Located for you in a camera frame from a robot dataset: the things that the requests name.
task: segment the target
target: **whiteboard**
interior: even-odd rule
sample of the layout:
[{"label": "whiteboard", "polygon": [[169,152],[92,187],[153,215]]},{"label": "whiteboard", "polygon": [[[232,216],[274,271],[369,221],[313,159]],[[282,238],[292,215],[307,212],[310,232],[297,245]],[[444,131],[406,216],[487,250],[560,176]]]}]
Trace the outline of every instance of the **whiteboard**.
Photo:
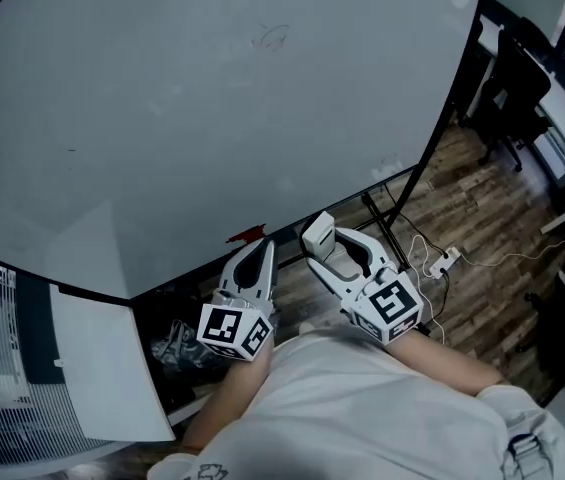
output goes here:
[{"label": "whiteboard", "polygon": [[477,0],[2,0],[0,261],[133,297],[416,164]]}]

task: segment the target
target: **white board surface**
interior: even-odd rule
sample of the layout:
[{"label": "white board surface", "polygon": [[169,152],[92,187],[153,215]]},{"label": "white board surface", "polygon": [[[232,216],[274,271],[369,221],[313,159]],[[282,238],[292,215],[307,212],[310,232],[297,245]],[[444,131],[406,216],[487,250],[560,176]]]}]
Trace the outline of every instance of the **white board surface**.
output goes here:
[{"label": "white board surface", "polygon": [[49,288],[65,384],[84,435],[110,441],[174,439],[131,309]]},{"label": "white board surface", "polygon": [[416,164],[477,0],[2,0],[0,260],[133,297]]}]

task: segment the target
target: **cable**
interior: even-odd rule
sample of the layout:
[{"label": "cable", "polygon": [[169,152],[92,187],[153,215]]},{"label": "cable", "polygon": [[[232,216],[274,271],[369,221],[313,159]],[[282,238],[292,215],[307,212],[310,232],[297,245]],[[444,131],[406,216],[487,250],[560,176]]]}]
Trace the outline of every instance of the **cable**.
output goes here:
[{"label": "cable", "polygon": [[424,271],[424,268],[426,267],[426,262],[429,259],[429,248],[426,246],[426,241],[425,241],[424,237],[421,236],[421,235],[415,235],[415,236],[416,237],[419,236],[422,239],[422,243],[424,244],[424,250],[426,251],[426,255],[424,256],[424,261],[422,262],[422,275],[428,277],[429,279],[435,279],[435,277],[433,277],[433,275],[431,274],[430,268],[429,268],[428,274]]},{"label": "cable", "polygon": [[444,298],[442,299],[442,309],[440,309],[438,314],[435,315],[436,319],[439,318],[440,315],[442,314],[442,312],[444,311],[444,307],[446,306],[446,298],[449,295],[449,288],[451,287],[451,278],[449,277],[449,274],[447,273],[447,271],[444,270],[443,268],[441,268],[440,272],[442,272],[442,275],[444,276],[444,279],[446,280],[446,289],[444,290]]},{"label": "cable", "polygon": [[[388,186],[386,183],[384,183],[384,189],[386,190],[386,193],[389,194],[389,197],[391,198],[391,201],[393,201],[393,204],[394,204],[395,206],[397,206],[398,203],[395,201],[395,198],[393,197],[393,194],[391,194],[391,192],[389,191],[389,186]],[[415,224],[413,224],[413,222],[411,222],[411,219],[409,219],[409,218],[408,218],[406,215],[404,215],[402,212],[399,212],[398,215],[400,215],[404,220],[406,220],[409,224],[411,224],[411,227],[412,227],[413,229],[415,229],[415,231],[416,231],[417,233],[419,233],[420,235],[422,235],[422,238],[423,238],[424,240],[426,240],[426,241],[428,242],[428,244],[429,244],[431,247],[433,247],[436,251],[438,251],[440,254],[442,254],[442,255],[446,258],[446,252],[444,251],[444,249],[442,249],[441,247],[438,247],[438,246],[435,245],[433,242],[431,242],[431,240],[429,240],[429,238],[428,238],[424,233],[422,233],[422,231],[420,231],[420,230],[418,229],[418,227],[417,227]]]},{"label": "cable", "polygon": [[542,255],[548,251],[549,249],[555,249],[556,247],[560,247],[561,245],[565,244],[565,240],[562,240],[561,242],[558,242],[557,244],[553,244],[553,245],[548,245],[547,247],[545,247],[542,252],[540,254],[538,254],[537,256],[527,256],[526,254],[519,254],[519,253],[509,253],[509,254],[505,254],[502,259],[500,261],[498,261],[497,263],[474,263],[472,261],[469,261],[467,259],[467,257],[460,253],[460,256],[462,257],[462,259],[464,261],[466,261],[469,265],[473,265],[474,267],[497,267],[499,265],[501,265],[502,263],[504,263],[504,260],[506,260],[507,258],[511,257],[511,256],[519,256],[521,258],[526,258],[528,260],[537,260],[540,259],[542,257]]},{"label": "cable", "polygon": [[406,259],[409,262],[409,265],[411,265],[411,268],[415,271],[415,277],[418,280],[417,283],[417,288],[418,288],[418,293],[420,294],[420,296],[426,300],[429,303],[429,308],[431,309],[431,320],[433,321],[433,323],[435,323],[435,325],[437,325],[440,330],[442,331],[442,345],[444,345],[445,343],[445,334],[444,334],[444,327],[442,327],[438,321],[435,319],[435,316],[433,316],[433,304],[431,304],[431,301],[428,299],[428,297],[426,295],[424,295],[424,293],[422,293],[422,289],[420,288],[420,273],[418,272],[418,269],[415,268],[412,264],[411,264],[411,253],[413,252],[413,246],[415,245],[415,239],[416,238],[421,238],[422,239],[422,243],[424,244],[424,248],[426,249],[426,255],[427,257],[429,256],[429,250],[426,247],[426,240],[424,239],[424,237],[422,235],[415,235],[413,237],[413,240],[411,240],[411,248],[409,249],[409,254],[407,254]]}]

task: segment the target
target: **white shirt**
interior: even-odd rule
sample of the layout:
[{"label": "white shirt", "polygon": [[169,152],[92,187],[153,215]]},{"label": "white shirt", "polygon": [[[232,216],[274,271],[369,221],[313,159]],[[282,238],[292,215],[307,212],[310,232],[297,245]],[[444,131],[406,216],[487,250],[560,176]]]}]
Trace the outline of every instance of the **white shirt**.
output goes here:
[{"label": "white shirt", "polygon": [[319,331],[278,347],[249,409],[195,457],[149,480],[502,479],[509,429],[523,421],[565,480],[565,430],[523,390],[463,395],[359,340]]}]

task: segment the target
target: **wooden floor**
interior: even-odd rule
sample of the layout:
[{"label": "wooden floor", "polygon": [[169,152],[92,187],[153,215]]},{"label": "wooden floor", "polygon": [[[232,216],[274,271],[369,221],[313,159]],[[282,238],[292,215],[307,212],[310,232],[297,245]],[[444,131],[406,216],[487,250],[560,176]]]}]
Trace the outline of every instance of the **wooden floor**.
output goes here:
[{"label": "wooden floor", "polygon": [[[514,172],[508,153],[500,150],[489,164],[479,167],[477,159],[483,152],[484,146],[473,131],[450,125],[404,213],[434,243],[443,248],[456,246],[473,262],[496,263],[508,253],[537,255],[557,241],[539,232],[555,217],[543,172],[525,151],[521,173]],[[400,194],[407,177],[390,183],[394,197]],[[373,190],[372,196],[380,210],[391,208],[393,203],[383,188]],[[354,227],[371,217],[359,199],[343,204],[332,214],[336,223],[345,227]],[[413,228],[398,218],[392,230],[408,252],[415,234]],[[384,242],[377,225],[365,232]],[[294,254],[296,247],[282,247],[281,259]],[[423,259],[424,247],[418,240],[411,260],[421,270]],[[536,312],[523,295],[533,291],[547,296],[564,261],[565,247],[553,249],[537,261],[509,258],[496,268],[473,267],[459,261],[450,270],[448,299],[438,318],[447,345],[493,364],[541,404],[559,386],[540,371],[535,348],[515,352],[516,344],[533,331],[537,322]],[[422,291],[431,299],[434,313],[441,308],[444,289],[443,279],[422,282]],[[277,341],[294,336],[302,321],[318,326],[343,322],[338,301],[309,272],[304,261],[280,271],[274,301],[281,311]],[[440,340],[441,331],[435,326],[431,329],[431,336]],[[48,478],[143,478],[154,462],[174,450],[174,443],[137,444]]]}]

